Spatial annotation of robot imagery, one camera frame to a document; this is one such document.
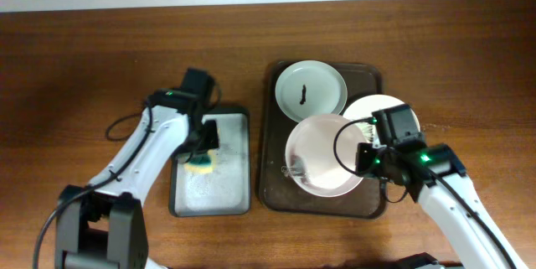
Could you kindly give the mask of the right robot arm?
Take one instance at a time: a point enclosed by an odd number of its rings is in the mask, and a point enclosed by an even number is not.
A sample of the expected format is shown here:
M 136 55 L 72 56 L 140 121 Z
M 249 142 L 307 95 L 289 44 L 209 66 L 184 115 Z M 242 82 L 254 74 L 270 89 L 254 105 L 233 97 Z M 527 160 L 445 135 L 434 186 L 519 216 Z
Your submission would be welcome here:
M 461 160 L 444 143 L 426 144 L 409 105 L 374 111 L 361 121 L 376 131 L 379 145 L 358 145 L 359 177 L 405 187 L 465 268 L 526 266 L 488 214 Z

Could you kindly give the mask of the pinkish white plate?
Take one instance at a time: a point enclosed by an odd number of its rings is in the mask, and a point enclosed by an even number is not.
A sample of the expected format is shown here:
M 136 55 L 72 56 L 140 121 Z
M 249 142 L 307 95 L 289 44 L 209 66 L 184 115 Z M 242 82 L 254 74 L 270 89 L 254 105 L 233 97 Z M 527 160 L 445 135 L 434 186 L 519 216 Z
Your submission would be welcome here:
M 356 153 L 367 140 L 349 120 L 335 114 L 310 116 L 291 131 L 285 147 L 286 173 L 303 190 L 334 198 L 362 181 L 354 174 Z

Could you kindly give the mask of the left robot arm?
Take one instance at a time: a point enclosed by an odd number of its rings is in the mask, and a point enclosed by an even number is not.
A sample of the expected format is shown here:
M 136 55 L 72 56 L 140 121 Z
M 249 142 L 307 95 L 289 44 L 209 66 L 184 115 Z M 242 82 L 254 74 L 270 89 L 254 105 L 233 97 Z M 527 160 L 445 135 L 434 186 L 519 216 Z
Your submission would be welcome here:
M 159 89 L 120 152 L 90 182 L 68 185 L 49 217 L 56 224 L 57 268 L 157 268 L 148 255 L 143 205 L 167 160 L 217 147 L 216 124 L 204 115 L 216 82 L 190 68 L 179 87 Z

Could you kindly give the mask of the green and yellow sponge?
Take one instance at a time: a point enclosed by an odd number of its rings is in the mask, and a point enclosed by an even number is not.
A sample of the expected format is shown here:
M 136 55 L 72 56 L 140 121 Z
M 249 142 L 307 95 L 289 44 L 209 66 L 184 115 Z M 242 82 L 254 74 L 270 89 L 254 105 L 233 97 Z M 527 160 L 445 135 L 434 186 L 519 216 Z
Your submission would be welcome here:
M 214 171 L 216 165 L 216 152 L 209 150 L 206 153 L 193 155 L 184 165 L 190 173 L 208 174 Z

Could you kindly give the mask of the pale green plate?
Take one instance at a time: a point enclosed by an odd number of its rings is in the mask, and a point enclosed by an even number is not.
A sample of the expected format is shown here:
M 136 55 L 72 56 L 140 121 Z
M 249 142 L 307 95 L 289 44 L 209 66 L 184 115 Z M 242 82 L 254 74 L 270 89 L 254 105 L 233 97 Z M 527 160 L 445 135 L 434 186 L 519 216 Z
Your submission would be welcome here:
M 276 79 L 276 103 L 294 122 L 315 115 L 340 114 L 348 89 L 342 75 L 331 65 L 303 60 L 285 68 Z

